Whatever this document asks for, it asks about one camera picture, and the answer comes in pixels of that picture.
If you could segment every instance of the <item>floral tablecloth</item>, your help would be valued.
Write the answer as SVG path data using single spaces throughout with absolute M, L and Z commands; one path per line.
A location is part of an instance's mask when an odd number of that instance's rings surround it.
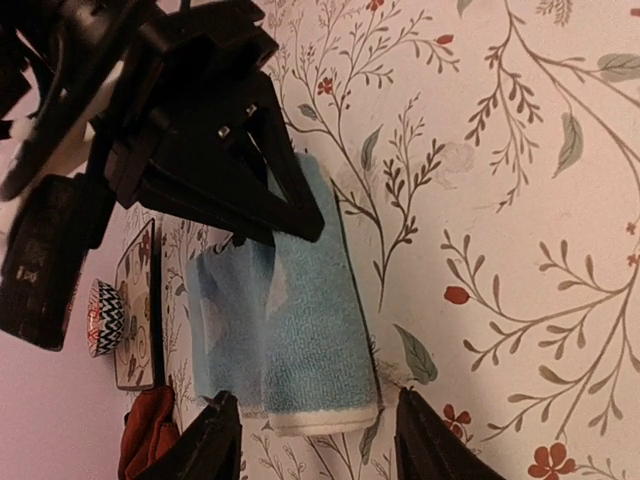
M 640 9 L 262 6 L 296 148 L 337 184 L 387 405 L 414 387 L 509 479 L 640 478 Z M 131 236 L 150 215 L 130 211 Z M 185 264 L 226 234 L 161 226 L 185 427 L 198 414 Z M 314 439 L 247 420 L 244 478 L 395 479 L 393 418 Z

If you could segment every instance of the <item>robotic arm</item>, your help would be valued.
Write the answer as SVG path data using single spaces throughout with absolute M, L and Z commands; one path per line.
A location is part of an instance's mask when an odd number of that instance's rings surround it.
M 28 91 L 29 65 L 42 97 L 0 183 L 13 217 L 0 329 L 62 348 L 82 264 L 116 201 L 264 243 L 273 230 L 319 237 L 324 221 L 260 70 L 278 48 L 263 17 L 249 0 L 170 15 L 155 0 L 0 3 L 0 118 Z M 80 141 L 88 121 L 95 136 Z M 78 145 L 87 168 L 70 178 Z

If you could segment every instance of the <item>patterned cup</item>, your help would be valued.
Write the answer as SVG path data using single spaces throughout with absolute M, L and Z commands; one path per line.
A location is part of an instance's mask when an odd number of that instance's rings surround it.
M 89 293 L 87 340 L 89 354 L 95 358 L 118 346 L 124 334 L 124 307 L 118 291 L 95 279 Z

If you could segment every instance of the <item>blue towel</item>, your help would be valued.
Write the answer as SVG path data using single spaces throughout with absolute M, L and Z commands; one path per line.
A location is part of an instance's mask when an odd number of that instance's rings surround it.
M 326 223 L 316 243 L 276 232 L 275 249 L 247 241 L 188 265 L 194 385 L 232 391 L 279 435 L 328 435 L 373 424 L 378 392 L 336 199 L 317 161 L 300 162 Z

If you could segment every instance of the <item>red fabric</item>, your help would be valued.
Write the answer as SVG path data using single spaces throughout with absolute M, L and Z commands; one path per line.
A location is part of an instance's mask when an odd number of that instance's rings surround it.
M 135 480 L 164 455 L 180 437 L 170 421 L 174 393 L 171 387 L 142 392 L 131 407 L 120 445 L 119 480 Z

